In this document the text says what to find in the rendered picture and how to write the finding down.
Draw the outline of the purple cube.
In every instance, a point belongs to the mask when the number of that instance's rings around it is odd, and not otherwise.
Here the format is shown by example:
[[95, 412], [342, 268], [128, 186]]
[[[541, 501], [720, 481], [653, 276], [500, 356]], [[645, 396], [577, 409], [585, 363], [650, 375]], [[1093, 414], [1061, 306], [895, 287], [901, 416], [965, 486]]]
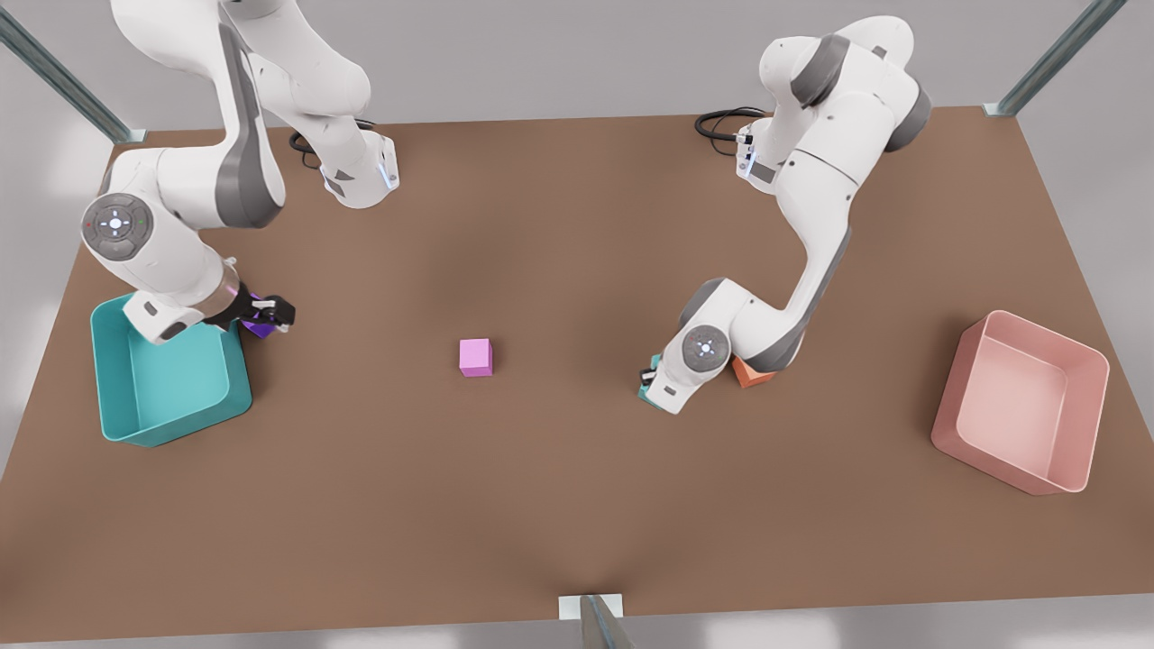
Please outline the purple cube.
[[273, 299], [270, 300], [261, 298], [256, 293], [252, 293], [249, 296], [252, 296], [252, 303], [263, 304], [269, 301], [272, 306], [253, 306], [246, 311], [246, 315], [243, 315], [243, 318], [240, 318], [240, 322], [242, 322], [243, 328], [247, 328], [258, 338], [267, 338], [279, 328], [278, 316], [276, 313], [276, 301]]

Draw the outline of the teal plastic bin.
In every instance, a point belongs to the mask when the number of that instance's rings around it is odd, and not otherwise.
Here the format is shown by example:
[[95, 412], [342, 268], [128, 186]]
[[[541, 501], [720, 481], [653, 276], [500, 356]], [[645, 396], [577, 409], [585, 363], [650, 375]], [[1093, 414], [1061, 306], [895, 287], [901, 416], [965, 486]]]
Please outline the teal plastic bin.
[[238, 324], [194, 324], [155, 345], [123, 313], [128, 296], [104, 301], [90, 316], [103, 437], [156, 447], [207, 430], [252, 406]]

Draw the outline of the pink plastic bin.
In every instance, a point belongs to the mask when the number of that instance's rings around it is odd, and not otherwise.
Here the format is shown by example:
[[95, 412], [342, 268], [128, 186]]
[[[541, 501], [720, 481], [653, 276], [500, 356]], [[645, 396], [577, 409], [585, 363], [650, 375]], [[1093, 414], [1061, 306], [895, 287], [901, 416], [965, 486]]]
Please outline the pink plastic bin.
[[1006, 311], [962, 331], [931, 430], [939, 452], [1032, 497], [1089, 480], [1106, 356]]

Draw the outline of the silver frame post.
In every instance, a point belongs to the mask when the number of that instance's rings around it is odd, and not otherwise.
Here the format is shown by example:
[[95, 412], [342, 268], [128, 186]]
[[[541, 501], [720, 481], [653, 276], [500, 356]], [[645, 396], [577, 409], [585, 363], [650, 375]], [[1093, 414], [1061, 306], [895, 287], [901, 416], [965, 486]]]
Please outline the silver frame post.
[[1084, 12], [997, 102], [982, 104], [986, 115], [1018, 115], [1031, 99], [1099, 33], [1129, 0], [1091, 0]]
[[559, 597], [559, 619], [580, 620], [582, 649], [636, 649], [622, 626], [621, 594]]
[[75, 111], [78, 111], [88, 124], [100, 130], [112, 144], [144, 142], [145, 129], [132, 129], [123, 124], [119, 115], [113, 114], [113, 111], [87, 89], [87, 85], [78, 82], [72, 70], [58, 61], [42, 42], [33, 37], [33, 33], [29, 32], [12, 13], [3, 9], [2, 5], [0, 5], [0, 42], [3, 42], [13, 55], [33, 70], [38, 79], [52, 87]]

